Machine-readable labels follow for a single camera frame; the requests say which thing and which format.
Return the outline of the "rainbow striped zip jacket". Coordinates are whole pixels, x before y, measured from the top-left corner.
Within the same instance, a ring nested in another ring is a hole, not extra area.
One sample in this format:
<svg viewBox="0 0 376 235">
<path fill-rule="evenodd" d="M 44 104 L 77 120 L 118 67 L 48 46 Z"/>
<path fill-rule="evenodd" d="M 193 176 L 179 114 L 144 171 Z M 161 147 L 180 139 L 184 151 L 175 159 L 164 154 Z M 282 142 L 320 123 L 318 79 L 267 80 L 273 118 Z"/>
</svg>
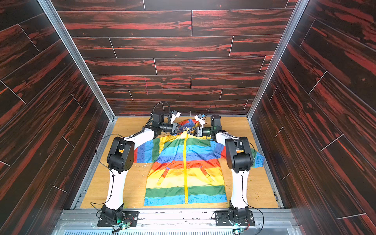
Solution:
<svg viewBox="0 0 376 235">
<path fill-rule="evenodd" d="M 135 149 L 134 161 L 152 163 L 145 206 L 225 203 L 219 159 L 225 146 L 187 133 L 150 140 Z"/>
</svg>

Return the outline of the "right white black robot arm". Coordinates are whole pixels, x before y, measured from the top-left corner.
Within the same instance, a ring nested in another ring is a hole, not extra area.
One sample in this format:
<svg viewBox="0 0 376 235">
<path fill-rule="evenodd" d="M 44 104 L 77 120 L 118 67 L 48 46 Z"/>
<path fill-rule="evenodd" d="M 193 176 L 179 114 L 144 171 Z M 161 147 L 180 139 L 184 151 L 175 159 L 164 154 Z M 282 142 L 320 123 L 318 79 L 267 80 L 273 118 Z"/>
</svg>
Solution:
<svg viewBox="0 0 376 235">
<path fill-rule="evenodd" d="M 230 223 L 235 226 L 254 226 L 253 214 L 248 205 L 247 177 L 255 163 L 255 152 L 250 148 L 246 137 L 235 137 L 224 131 L 219 115 L 211 116 L 211 127 L 195 127 L 188 134 L 196 137 L 211 137 L 211 139 L 226 148 L 226 160 L 232 172 L 232 196 L 227 216 L 218 216 L 217 225 L 224 226 Z"/>
</svg>

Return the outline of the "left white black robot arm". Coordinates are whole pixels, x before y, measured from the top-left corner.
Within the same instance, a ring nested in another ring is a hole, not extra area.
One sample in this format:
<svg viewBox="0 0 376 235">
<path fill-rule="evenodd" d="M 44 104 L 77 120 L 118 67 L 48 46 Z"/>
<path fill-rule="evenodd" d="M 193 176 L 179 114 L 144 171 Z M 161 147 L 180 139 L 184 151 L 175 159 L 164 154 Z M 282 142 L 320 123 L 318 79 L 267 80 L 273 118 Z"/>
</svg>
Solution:
<svg viewBox="0 0 376 235">
<path fill-rule="evenodd" d="M 178 134 L 187 130 L 186 127 L 174 122 L 180 114 L 178 111 L 172 111 L 168 116 L 168 122 L 164 122 L 163 114 L 151 113 L 150 119 L 140 132 L 130 137 L 120 136 L 113 139 L 107 156 L 110 184 L 107 199 L 100 211 L 99 226 L 122 226 L 124 184 L 128 170 L 134 162 L 135 149 L 157 138 L 162 132 Z"/>
</svg>

